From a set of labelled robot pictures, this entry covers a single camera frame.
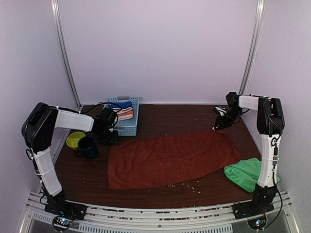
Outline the dark red towel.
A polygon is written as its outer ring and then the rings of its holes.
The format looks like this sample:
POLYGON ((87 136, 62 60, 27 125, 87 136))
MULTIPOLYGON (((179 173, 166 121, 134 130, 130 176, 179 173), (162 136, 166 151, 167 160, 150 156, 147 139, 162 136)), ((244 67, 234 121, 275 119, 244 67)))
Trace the dark red towel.
POLYGON ((125 141, 109 151, 107 187, 136 190, 182 183, 236 164, 241 158, 222 131, 125 141))

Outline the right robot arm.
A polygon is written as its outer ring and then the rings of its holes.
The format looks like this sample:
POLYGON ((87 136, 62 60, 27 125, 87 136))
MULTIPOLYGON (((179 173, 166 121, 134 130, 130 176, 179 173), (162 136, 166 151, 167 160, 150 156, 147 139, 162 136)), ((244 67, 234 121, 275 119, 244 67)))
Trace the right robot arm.
POLYGON ((213 127, 215 131, 231 127, 236 119, 245 113, 243 109, 257 112, 257 130, 262 141, 259 180, 251 201, 233 205, 236 213, 246 210, 257 215, 273 208, 272 202, 278 192, 276 182, 279 144, 285 127, 281 101, 278 98, 238 95, 235 92, 229 92, 226 101, 227 108, 213 107, 213 111, 218 115, 213 127))

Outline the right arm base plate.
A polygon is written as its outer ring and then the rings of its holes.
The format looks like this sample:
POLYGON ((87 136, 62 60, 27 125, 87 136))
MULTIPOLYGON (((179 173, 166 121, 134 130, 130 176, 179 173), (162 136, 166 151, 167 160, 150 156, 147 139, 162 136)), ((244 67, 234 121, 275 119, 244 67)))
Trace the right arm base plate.
POLYGON ((262 215, 264 212, 274 210, 273 204, 268 204, 264 207, 253 207, 251 201, 235 203, 232 205, 235 219, 248 218, 256 215, 262 215))

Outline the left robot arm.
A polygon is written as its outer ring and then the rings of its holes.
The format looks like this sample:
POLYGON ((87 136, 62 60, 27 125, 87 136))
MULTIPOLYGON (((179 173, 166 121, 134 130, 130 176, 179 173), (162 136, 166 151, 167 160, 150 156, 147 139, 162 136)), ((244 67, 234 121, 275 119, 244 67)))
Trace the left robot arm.
POLYGON ((77 111, 38 103, 24 122, 21 133, 28 147, 26 152, 32 160, 37 176, 48 198, 48 206, 60 216, 70 211, 65 191, 56 175, 51 157, 53 132, 56 128, 91 132, 92 137, 78 140, 77 154, 87 159, 98 155, 97 143, 114 144, 118 132, 113 127, 118 114, 110 108, 103 108, 99 116, 89 116, 77 111))

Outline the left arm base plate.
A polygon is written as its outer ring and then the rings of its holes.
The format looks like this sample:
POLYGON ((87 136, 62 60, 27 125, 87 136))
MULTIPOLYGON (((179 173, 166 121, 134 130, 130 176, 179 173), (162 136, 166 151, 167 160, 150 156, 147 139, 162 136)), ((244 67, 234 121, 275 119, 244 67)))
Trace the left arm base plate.
POLYGON ((86 214, 87 206, 83 204, 77 204, 73 202, 65 202, 65 206, 60 206, 58 204, 48 203, 45 205, 44 211, 70 218, 73 220, 84 220, 86 214))

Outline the green microfiber towel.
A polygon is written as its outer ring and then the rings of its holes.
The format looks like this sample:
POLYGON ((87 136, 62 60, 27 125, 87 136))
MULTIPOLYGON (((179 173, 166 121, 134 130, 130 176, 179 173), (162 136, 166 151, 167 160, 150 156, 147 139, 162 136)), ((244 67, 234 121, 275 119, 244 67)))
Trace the green microfiber towel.
POLYGON ((225 166, 224 174, 245 191, 253 193, 260 177, 261 164, 257 158, 240 160, 236 164, 225 166))

